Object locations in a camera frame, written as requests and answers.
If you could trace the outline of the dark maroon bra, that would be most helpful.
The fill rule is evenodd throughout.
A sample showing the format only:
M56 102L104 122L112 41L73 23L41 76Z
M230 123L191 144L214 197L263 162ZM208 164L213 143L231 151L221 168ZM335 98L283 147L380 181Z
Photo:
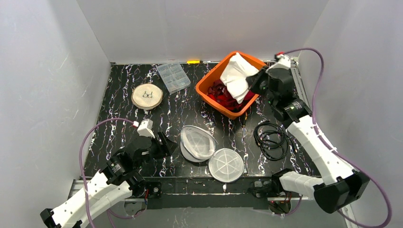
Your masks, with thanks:
M216 102L226 102L233 99L225 84L219 79L208 88L207 95Z

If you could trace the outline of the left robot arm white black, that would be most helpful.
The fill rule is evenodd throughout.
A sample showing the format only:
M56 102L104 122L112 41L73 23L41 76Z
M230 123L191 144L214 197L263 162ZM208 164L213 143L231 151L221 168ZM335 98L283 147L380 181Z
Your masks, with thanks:
M71 198L54 209L44 209L40 217L47 228L83 228L113 205L129 197L158 198L160 183L148 183L141 166L151 160L169 157L178 148L163 132L156 138L137 136L117 150L100 170Z

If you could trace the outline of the grey-trim mesh laundry bag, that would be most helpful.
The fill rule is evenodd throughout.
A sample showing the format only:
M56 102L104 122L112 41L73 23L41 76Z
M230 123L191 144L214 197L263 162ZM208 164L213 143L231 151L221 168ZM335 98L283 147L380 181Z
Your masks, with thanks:
M222 183L231 183L243 176L244 161L234 150L218 149L213 135L197 126L185 125L180 132L180 149L190 162L207 162L209 174Z

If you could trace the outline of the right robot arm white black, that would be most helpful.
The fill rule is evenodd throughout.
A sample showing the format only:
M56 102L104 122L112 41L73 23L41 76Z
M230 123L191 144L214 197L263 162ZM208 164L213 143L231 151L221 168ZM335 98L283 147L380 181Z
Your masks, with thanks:
M274 116L301 143L321 175L317 178L283 169L271 176L269 191L307 196L329 214L358 200L368 185L369 177L337 157L335 149L324 145L326 137L313 123L312 111L293 93L291 71L265 66L247 77L246 82L251 92L269 99Z

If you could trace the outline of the plain white bra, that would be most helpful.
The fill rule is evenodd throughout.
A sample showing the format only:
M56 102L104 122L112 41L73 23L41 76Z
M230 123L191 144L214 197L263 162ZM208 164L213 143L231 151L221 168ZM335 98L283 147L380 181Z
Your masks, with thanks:
M259 70L251 65L239 52L233 55L220 76L229 94L241 104L249 92L246 78L257 74Z

